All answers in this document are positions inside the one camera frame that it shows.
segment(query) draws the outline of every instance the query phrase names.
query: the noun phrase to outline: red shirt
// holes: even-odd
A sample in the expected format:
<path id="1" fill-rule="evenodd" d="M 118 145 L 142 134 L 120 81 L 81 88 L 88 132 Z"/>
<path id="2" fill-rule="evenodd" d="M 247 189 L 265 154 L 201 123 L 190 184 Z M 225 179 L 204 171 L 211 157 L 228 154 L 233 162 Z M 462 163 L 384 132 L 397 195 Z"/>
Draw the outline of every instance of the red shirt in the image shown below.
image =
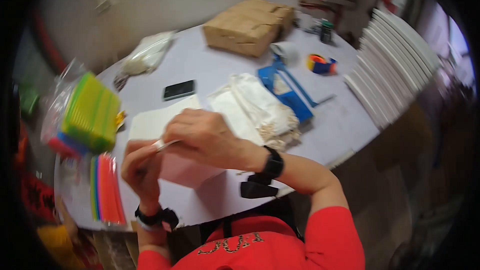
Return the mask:
<path id="1" fill-rule="evenodd" d="M 282 220 L 256 216 L 232 222 L 232 235 L 217 229 L 207 243 L 171 267 L 155 251 L 143 251 L 138 270 L 365 269 L 365 256 L 350 211 L 323 208 L 310 216 L 305 243 Z"/>

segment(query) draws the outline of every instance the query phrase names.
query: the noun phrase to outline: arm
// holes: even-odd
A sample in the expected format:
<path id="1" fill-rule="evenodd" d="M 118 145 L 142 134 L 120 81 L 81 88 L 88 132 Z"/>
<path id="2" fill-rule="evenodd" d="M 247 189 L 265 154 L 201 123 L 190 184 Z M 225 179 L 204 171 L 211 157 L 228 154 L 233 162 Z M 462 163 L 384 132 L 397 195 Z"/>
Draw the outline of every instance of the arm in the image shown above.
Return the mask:
<path id="1" fill-rule="evenodd" d="M 266 148 L 233 135 L 221 114 L 185 109 L 166 127 L 163 141 L 181 140 L 166 151 L 218 168 L 261 172 L 267 162 Z M 310 214 L 330 207 L 348 209 L 338 178 L 325 166 L 307 158 L 281 153 L 284 161 L 278 181 L 300 193 L 312 195 Z"/>
<path id="2" fill-rule="evenodd" d="M 181 141 L 167 152 L 225 169 L 261 172 L 269 155 L 266 148 L 234 136 L 219 113 L 203 110 L 184 110 L 168 124 L 163 140 Z M 311 195 L 306 268 L 364 268 L 362 244 L 338 178 L 311 159 L 280 155 L 284 169 L 277 180 Z"/>
<path id="3" fill-rule="evenodd" d="M 261 172 L 270 152 L 248 140 L 238 141 L 239 170 Z M 280 153 L 284 169 L 278 181 L 303 194 L 311 195 L 310 215 L 323 208 L 349 208 L 339 179 L 325 166 L 307 158 Z"/>
<path id="4" fill-rule="evenodd" d="M 156 141 L 129 141 L 121 166 L 121 176 L 140 198 L 139 209 L 146 216 L 155 215 L 161 209 L 158 179 L 163 156 L 157 153 L 157 147 L 152 146 Z M 138 225 L 137 236 L 140 252 L 138 269 L 171 267 L 165 230 L 147 230 Z"/>

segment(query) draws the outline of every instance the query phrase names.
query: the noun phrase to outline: white round table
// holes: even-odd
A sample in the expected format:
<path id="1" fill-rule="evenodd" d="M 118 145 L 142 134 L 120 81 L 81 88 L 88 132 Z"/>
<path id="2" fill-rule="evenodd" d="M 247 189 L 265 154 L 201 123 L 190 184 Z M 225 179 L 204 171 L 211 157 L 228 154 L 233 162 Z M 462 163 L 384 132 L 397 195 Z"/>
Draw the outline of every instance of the white round table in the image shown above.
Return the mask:
<path id="1" fill-rule="evenodd" d="M 338 35 L 333 35 L 335 45 L 326 45 L 318 36 L 293 29 L 286 41 L 297 46 L 300 60 L 287 69 L 297 79 L 314 101 L 335 94 L 336 98 L 314 109 L 315 117 L 302 129 L 301 144 L 287 152 L 307 157 L 327 165 L 349 152 L 357 152 L 369 143 L 379 130 L 375 127 L 363 106 L 343 82 L 343 74 L 350 72 L 356 64 L 357 51 Z M 305 65 L 308 54 L 320 54 L 338 61 L 336 76 L 320 76 L 309 71 Z M 97 77 L 113 89 L 113 79 L 121 69 L 122 62 L 115 63 Z M 122 110 L 128 117 L 125 130 L 117 134 L 112 155 L 120 167 L 128 140 L 132 118 L 148 110 L 165 108 L 182 99 L 163 101 L 166 86 L 183 81 L 196 80 L 197 95 L 201 105 L 209 109 L 207 95 L 227 84 L 231 74 L 244 72 L 256 75 L 256 70 L 271 64 L 271 53 L 260 58 L 249 58 L 235 53 L 209 48 L 204 42 L 201 26 L 177 33 L 171 48 L 158 69 L 151 74 L 129 78 L 119 92 Z M 131 231 L 139 199 L 130 187 L 118 177 L 121 200 L 128 225 L 108 226 L 92 219 L 90 208 L 90 185 L 88 171 L 81 170 L 80 182 L 60 168 L 57 158 L 54 188 L 62 194 L 65 204 L 79 227 L 91 230 Z M 181 185 L 160 180 L 160 202 L 163 207 L 173 209 L 179 217 L 179 225 L 196 225 L 240 213 L 270 200 L 269 198 L 245 199 L 240 197 L 240 183 L 247 174 L 236 170 L 224 173 L 205 182 L 197 191 Z M 291 188 L 277 181 L 273 184 L 285 195 Z"/>

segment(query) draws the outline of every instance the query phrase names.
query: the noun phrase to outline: brown paper package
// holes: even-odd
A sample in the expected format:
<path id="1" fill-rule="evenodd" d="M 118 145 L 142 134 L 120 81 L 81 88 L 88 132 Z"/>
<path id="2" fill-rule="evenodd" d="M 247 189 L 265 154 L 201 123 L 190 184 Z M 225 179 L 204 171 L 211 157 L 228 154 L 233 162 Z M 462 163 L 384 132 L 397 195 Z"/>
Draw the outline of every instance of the brown paper package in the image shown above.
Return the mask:
<path id="1" fill-rule="evenodd" d="M 259 57 L 291 29 L 294 17 L 292 6 L 245 0 L 206 22 L 203 33 L 209 46 Z"/>

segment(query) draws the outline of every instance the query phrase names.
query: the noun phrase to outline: black phone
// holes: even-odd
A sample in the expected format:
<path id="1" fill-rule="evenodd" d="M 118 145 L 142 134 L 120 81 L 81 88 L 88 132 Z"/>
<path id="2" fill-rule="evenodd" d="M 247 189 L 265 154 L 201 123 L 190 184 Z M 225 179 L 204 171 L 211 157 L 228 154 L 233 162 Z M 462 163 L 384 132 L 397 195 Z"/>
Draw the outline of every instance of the black phone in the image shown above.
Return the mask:
<path id="1" fill-rule="evenodd" d="M 163 100 L 168 101 L 193 94 L 195 94 L 195 80 L 189 80 L 165 87 L 163 91 Z"/>

